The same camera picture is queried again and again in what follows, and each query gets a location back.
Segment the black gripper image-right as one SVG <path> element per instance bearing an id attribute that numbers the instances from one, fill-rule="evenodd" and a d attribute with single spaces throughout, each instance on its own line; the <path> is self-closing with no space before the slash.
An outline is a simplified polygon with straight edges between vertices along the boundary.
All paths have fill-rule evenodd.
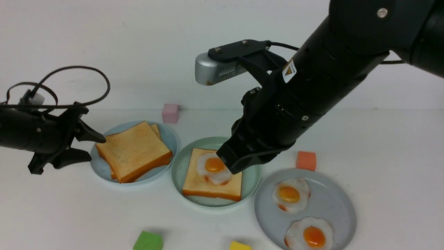
<path id="1" fill-rule="evenodd" d="M 331 108 L 326 100 L 316 100 L 323 77 L 307 65 L 291 60 L 271 74 L 250 60 L 241 60 L 241 65 L 261 87 L 243 96 L 243 115 L 217 151 L 232 174 L 270 162 Z"/>

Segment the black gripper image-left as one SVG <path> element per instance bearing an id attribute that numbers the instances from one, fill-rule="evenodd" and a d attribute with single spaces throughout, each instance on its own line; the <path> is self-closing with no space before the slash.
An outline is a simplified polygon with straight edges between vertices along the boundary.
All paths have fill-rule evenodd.
<path id="1" fill-rule="evenodd" d="M 87 151 L 71 147 L 77 141 L 105 143 L 106 138 L 81 120 L 86 107 L 67 109 L 60 116 L 36 110 L 10 110 L 10 147 L 33 152 L 27 168 L 31 174 L 43 174 L 52 164 L 55 169 L 87 163 L 92 157 Z"/>

